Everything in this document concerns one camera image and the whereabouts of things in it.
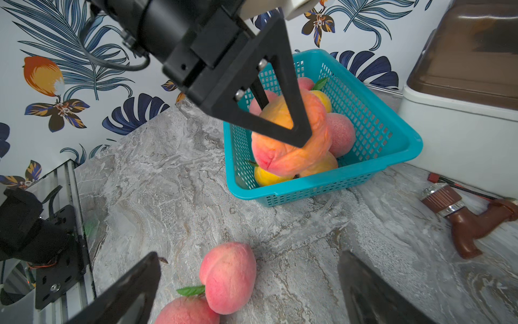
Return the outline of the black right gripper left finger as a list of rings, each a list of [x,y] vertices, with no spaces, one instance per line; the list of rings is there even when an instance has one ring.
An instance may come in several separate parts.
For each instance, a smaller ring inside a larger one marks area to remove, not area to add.
[[[148,253],[69,323],[148,323],[161,279],[158,254]]]

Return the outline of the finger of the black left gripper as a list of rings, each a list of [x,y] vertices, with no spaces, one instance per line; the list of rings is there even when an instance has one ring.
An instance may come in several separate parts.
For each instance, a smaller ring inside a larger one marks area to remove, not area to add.
[[[207,115],[296,148],[312,137],[282,17],[273,16],[256,36],[240,31],[200,81],[209,82],[200,102]]]
[[[250,90],[252,91],[254,98],[257,100],[260,109],[264,109],[269,104],[269,100],[259,78],[254,79],[250,86]]]

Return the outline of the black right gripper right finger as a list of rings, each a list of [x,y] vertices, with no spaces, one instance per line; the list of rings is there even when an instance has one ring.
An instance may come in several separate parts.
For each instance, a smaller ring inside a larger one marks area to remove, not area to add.
[[[433,323],[350,251],[337,267],[351,323]]]

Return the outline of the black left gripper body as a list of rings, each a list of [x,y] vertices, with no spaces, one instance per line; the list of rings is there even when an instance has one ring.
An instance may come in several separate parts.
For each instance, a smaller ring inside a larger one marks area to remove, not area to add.
[[[139,65],[111,63],[93,51],[97,65],[122,71],[144,70],[154,56],[168,76],[197,105],[216,87],[236,59],[239,38],[250,30],[238,17],[242,1],[91,1],[87,28],[104,12],[122,28],[122,41],[144,58]]]

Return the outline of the yellow red peach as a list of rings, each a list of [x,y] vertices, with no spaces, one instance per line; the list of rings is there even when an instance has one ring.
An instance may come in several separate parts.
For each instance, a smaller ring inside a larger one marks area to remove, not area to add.
[[[320,99],[320,101],[324,105],[327,113],[332,112],[332,104],[331,104],[330,98],[328,98],[328,96],[325,93],[323,93],[320,90],[311,90],[311,93],[313,95],[316,95]]]

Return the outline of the orange pink peach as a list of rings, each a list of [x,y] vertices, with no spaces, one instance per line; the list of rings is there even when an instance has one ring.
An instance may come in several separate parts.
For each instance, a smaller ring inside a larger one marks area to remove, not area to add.
[[[321,160],[332,145],[327,112],[320,99],[309,90],[280,95],[258,115],[267,130],[253,131],[250,145],[253,158],[263,170],[276,176],[292,177]]]
[[[299,177],[300,178],[305,178],[305,177],[308,177],[308,176],[312,176],[312,175],[320,174],[320,173],[323,173],[323,172],[335,170],[337,168],[338,168],[337,159],[335,158],[335,156],[331,152],[328,151],[326,153],[326,155],[321,160],[319,160],[318,162],[316,162],[315,164],[310,166],[308,169],[302,171],[299,174]]]

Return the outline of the yellow peach front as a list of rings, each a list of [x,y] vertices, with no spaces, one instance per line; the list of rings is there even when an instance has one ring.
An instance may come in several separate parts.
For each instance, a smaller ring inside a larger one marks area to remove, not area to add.
[[[293,176],[283,177],[271,174],[270,172],[263,170],[259,166],[256,166],[254,168],[254,177],[259,186],[271,186],[274,184],[279,184],[294,179]]]

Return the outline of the teal plastic basket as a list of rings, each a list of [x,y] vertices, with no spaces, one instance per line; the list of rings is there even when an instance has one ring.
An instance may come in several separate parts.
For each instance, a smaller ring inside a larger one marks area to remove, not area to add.
[[[224,123],[225,169],[230,193],[273,207],[363,184],[388,166],[410,161],[422,151],[420,135],[364,84],[393,89],[399,77],[385,56],[371,51],[327,53],[313,49],[293,56],[298,76],[325,78],[322,91],[332,109],[349,118],[356,141],[337,159],[335,170],[309,178],[259,186],[254,177],[251,132]]]

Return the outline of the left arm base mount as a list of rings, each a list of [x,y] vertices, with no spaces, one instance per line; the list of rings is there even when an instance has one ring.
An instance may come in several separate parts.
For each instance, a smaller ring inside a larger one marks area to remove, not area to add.
[[[1,191],[1,260],[17,259],[35,270],[35,309],[57,301],[85,273],[76,209],[58,211],[53,202],[57,186],[39,199],[26,190]]]

